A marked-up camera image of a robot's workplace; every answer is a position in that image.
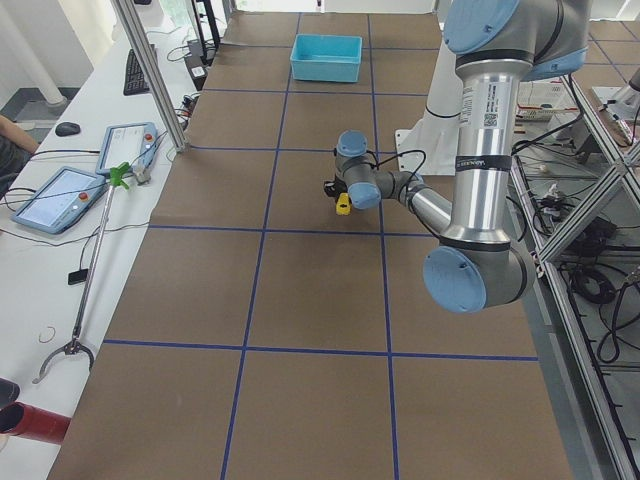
black keyboard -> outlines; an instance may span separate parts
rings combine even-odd
[[[149,85],[144,79],[144,73],[142,73],[142,67],[136,58],[133,49],[129,50],[129,56],[127,57],[127,67],[124,73],[124,91],[125,95],[137,95],[139,93],[145,93],[149,91]]]

black computer mouse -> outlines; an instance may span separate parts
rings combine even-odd
[[[72,122],[62,122],[56,127],[56,135],[59,137],[68,137],[80,133],[80,125]]]

white desk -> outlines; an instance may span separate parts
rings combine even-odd
[[[180,45],[185,34],[186,29],[170,35],[149,34],[151,43],[156,45],[160,70],[175,107],[180,106],[183,95],[195,91],[184,63],[166,60],[167,52]],[[122,95],[129,48],[126,36],[122,35],[60,119],[79,123],[82,133],[60,138],[52,131],[41,150],[99,150],[105,129],[110,125],[151,121],[156,124],[159,134],[165,131],[151,94]],[[151,182],[138,186],[130,180],[129,191],[123,188],[116,191],[109,229],[149,220],[171,168],[167,159],[171,151],[171,140],[165,138],[156,154]],[[35,157],[13,186],[38,188],[63,165],[94,171],[96,160],[97,156],[74,157],[59,153]],[[21,197],[12,196],[11,200],[18,198]],[[90,235],[100,223],[103,206],[104,197],[77,225],[57,236],[19,226],[10,220],[12,212],[1,206],[0,228],[61,243]],[[81,336],[82,342],[94,353],[98,353],[145,231],[146,227],[133,228],[105,237]],[[53,248],[0,233],[0,377],[20,385],[19,401],[67,416],[73,416],[89,376],[87,356],[58,355],[39,385],[33,385],[32,380],[37,377],[47,355],[71,339],[83,284],[68,286],[67,274],[78,269],[83,245],[84,241],[81,241]],[[85,252],[85,267],[89,264],[93,245],[92,241]],[[41,343],[39,336],[48,340],[53,329],[55,337],[48,343]],[[0,477],[44,480],[58,450],[56,445],[9,438],[6,447],[0,451]]]

blue bin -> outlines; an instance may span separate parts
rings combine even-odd
[[[362,37],[299,34],[291,52],[291,69],[296,80],[354,83],[361,59]]]

green handle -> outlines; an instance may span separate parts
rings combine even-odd
[[[122,162],[117,167],[112,167],[109,170],[109,182],[111,183],[111,186],[112,187],[122,186],[125,188],[125,190],[129,190],[129,185],[127,185],[127,182],[122,180],[122,177],[124,176],[125,173],[129,171],[130,168],[131,168],[131,165],[128,164],[127,162]]]

